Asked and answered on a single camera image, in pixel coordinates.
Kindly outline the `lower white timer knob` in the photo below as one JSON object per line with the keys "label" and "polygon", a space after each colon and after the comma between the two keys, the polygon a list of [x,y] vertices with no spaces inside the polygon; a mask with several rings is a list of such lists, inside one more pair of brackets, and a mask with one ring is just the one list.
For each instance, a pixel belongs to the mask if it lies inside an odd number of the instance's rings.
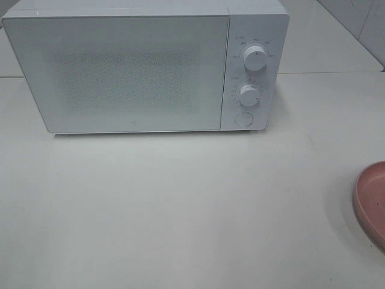
{"label": "lower white timer knob", "polygon": [[238,91],[238,101],[242,106],[252,107],[259,102],[260,88],[258,85],[246,84]]}

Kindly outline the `upper white power knob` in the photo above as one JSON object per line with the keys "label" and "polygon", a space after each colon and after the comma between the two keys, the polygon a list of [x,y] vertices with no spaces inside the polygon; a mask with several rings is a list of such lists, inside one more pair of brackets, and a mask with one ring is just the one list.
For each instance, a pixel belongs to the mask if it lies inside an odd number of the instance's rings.
{"label": "upper white power knob", "polygon": [[263,69],[267,64],[267,50],[260,43],[248,45],[241,55],[244,67],[251,72],[257,72]]}

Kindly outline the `white microwave door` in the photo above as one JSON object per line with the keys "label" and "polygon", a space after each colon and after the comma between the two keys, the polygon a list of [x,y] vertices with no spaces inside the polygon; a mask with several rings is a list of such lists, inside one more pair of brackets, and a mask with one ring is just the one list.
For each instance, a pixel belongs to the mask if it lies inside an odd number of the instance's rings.
{"label": "white microwave door", "polygon": [[217,130],[228,23],[227,16],[4,20],[55,134]]}

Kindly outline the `pink round plate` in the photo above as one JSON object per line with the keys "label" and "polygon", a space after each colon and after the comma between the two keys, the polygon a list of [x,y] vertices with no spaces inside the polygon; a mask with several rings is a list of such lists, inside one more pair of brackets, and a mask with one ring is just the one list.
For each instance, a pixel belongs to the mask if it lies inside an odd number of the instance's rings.
{"label": "pink round plate", "polygon": [[358,175],[353,208],[364,232],[384,250],[384,161],[365,167]]}

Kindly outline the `round white door button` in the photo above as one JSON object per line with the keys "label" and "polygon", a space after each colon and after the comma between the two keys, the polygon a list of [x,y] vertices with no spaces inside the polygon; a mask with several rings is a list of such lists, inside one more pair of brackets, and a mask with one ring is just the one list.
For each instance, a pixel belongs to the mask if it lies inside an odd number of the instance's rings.
{"label": "round white door button", "polygon": [[238,126],[249,127],[253,123],[253,116],[250,113],[239,113],[235,117],[235,123]]}

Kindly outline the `white microwave oven body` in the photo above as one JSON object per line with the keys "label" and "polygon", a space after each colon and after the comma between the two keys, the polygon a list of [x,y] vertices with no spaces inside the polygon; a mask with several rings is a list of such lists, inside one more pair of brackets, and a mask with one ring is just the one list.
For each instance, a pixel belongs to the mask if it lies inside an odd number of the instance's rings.
{"label": "white microwave oven body", "polygon": [[[288,12],[279,1],[20,1],[4,14],[1,22],[5,29],[4,20],[13,18],[206,16],[227,16],[229,23],[220,127],[204,131],[265,129],[289,24]],[[252,43],[263,45],[268,54],[266,66],[257,72],[244,67],[241,55]],[[260,88],[259,102],[252,107],[238,101],[238,91],[246,84]],[[238,126],[235,117],[239,113],[252,114],[253,123],[249,127]]]}

